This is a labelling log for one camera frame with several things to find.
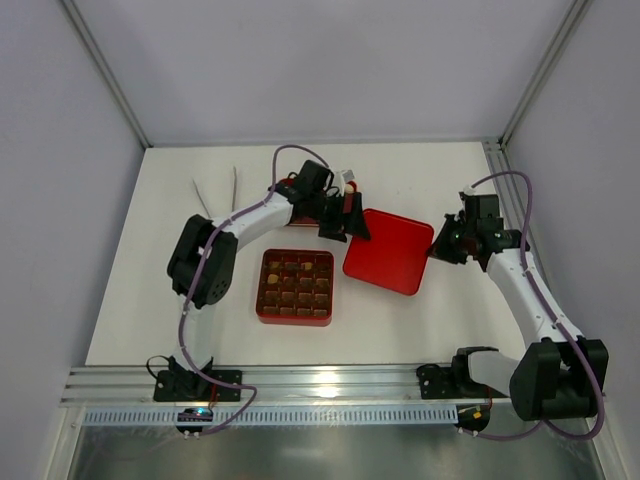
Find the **red box lid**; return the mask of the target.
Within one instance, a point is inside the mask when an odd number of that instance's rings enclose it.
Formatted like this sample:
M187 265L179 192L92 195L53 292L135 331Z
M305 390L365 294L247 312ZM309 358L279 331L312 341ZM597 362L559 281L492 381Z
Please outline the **red box lid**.
M434 228L376 209L365 209L364 219L371 239L352 238L343 273L405 296L415 295L421 286Z

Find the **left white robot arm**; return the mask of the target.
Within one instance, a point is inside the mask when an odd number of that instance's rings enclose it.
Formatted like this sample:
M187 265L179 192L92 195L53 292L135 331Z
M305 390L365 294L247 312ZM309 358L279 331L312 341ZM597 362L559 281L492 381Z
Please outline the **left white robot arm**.
M300 218L315 221L321 238L371 239L352 171L334 171L313 160L286 178L274 177L266 197L249 207L217 219L194 215L187 220L167 266L172 289L183 298L179 353L168 357L167 367L155 375L156 402L204 401L214 388L231 391L232 401L239 399L231 382L213 376L212 360L201 366L195 362L187 347L188 323L194 312L226 295L242 248Z

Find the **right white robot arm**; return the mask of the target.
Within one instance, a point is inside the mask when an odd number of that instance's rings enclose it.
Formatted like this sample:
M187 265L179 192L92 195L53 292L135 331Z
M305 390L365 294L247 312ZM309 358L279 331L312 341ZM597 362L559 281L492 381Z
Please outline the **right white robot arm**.
M535 268L525 230L508 229L495 194L460 195L462 208L445 217L429 248L449 264L476 261L497 286L526 350L512 359L489 347L467 350L470 380L505 395L525 421L602 419L609 354L563 313Z

